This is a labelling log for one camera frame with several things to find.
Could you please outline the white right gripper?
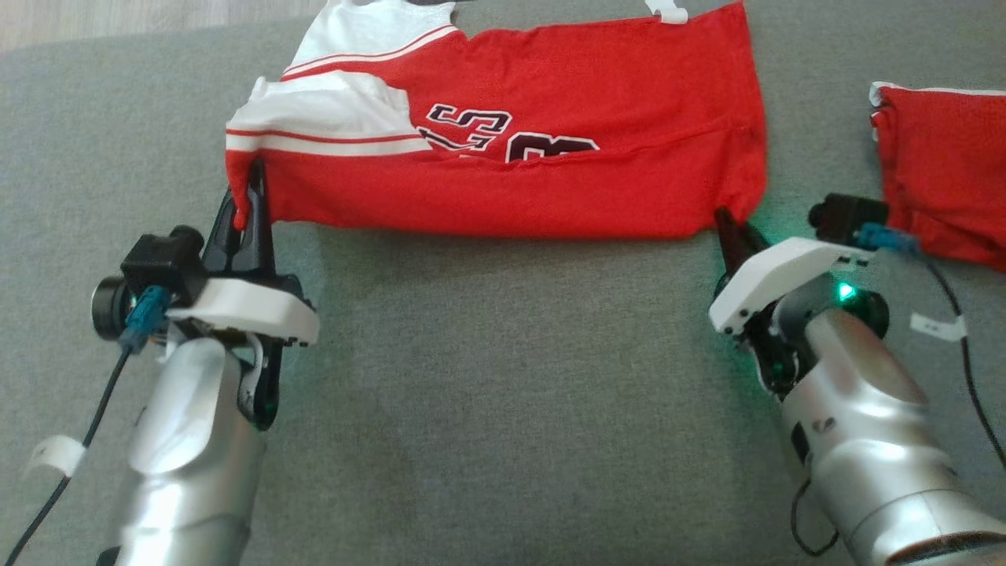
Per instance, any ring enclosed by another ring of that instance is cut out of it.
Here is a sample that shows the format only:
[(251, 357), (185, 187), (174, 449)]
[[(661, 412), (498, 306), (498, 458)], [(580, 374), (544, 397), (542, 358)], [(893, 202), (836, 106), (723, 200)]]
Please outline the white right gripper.
[(723, 336), (739, 333), (754, 313), (798, 288), (834, 270), (866, 267), (875, 255), (804, 237), (770, 246), (757, 226), (737, 222), (727, 207), (716, 208), (714, 219), (730, 279), (712, 301), (709, 322)]

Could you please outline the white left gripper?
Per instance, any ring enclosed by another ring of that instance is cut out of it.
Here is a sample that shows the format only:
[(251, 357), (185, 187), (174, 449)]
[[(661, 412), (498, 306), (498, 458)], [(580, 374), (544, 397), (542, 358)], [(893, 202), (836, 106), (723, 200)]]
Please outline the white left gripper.
[[(224, 193), (204, 247), (204, 267), (209, 272), (276, 272), (266, 191), (265, 164), (255, 159), (249, 168), (245, 232), (234, 225), (233, 194)], [(240, 261), (244, 235), (245, 265)], [(298, 295), (237, 278), (209, 278), (190, 305), (168, 309), (167, 319), (194, 320), (210, 330), (236, 330), (304, 345), (316, 344), (321, 326), (316, 311)]]

